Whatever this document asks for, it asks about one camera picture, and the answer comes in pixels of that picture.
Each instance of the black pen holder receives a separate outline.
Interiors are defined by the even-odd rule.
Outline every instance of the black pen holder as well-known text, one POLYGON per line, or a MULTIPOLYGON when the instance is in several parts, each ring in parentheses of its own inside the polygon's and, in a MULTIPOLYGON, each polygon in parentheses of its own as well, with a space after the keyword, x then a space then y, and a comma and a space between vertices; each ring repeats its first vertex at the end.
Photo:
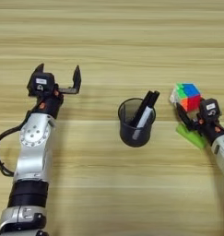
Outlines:
POLYGON ((156 119, 156 112, 153 108, 143 127, 137 128, 130 125, 141 103, 142 99, 129 99, 124 101, 118 109, 120 137, 126 145, 133 148, 142 147, 148 142, 152 124, 156 119))

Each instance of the green plastic part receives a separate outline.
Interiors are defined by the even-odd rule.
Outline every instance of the green plastic part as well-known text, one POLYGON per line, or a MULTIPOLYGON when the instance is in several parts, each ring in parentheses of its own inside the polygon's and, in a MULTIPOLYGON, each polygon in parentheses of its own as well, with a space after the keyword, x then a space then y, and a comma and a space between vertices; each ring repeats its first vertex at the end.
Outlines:
POLYGON ((177 126, 176 132, 200 149, 206 146, 206 139, 204 137, 200 136, 196 131, 189 131, 183 124, 177 126))

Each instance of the wood grain surface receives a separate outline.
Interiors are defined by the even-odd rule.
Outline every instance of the wood grain surface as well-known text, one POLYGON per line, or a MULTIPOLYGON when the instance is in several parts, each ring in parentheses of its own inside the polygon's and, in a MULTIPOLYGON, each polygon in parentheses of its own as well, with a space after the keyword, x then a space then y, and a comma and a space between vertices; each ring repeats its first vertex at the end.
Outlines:
MULTIPOLYGON (((224 236, 224 179, 209 148, 176 132, 177 82, 216 98, 224 124, 224 0, 1 0, 0 133, 35 100, 40 63, 64 87, 76 65, 81 93, 57 122, 47 230, 53 236, 224 236), (161 96, 142 148, 119 137, 117 109, 148 89, 161 96)), ((15 168, 18 134, 0 153, 15 168)), ((12 180, 0 174, 0 216, 12 180)))

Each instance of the cube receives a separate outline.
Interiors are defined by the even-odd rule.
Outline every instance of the cube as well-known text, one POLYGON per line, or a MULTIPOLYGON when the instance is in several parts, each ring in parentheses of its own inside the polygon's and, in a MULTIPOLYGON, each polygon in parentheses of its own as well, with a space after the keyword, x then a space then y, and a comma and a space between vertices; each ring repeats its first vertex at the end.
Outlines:
POLYGON ((201 100, 201 94, 194 84, 176 84, 170 101, 179 102, 187 112, 198 109, 201 100))

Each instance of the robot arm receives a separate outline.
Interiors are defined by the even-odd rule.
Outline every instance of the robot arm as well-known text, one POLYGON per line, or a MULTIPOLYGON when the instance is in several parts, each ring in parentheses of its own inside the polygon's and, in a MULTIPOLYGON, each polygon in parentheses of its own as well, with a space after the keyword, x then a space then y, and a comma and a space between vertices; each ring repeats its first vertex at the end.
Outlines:
POLYGON ((219 124, 221 115, 218 102, 214 99, 201 100, 199 113, 191 120, 181 104, 176 104, 177 113, 189 130, 197 130, 204 136, 212 152, 216 155, 216 162, 224 175, 224 127, 219 124))
POLYGON ((43 72, 43 65, 39 65, 31 75, 29 96, 37 97, 38 105, 29 113, 20 129, 21 150, 8 205, 0 219, 1 236, 48 236, 42 229, 46 225, 45 206, 55 119, 64 101, 63 94, 79 92, 79 67, 75 70, 73 80, 72 88, 59 88, 54 83, 54 76, 43 72))

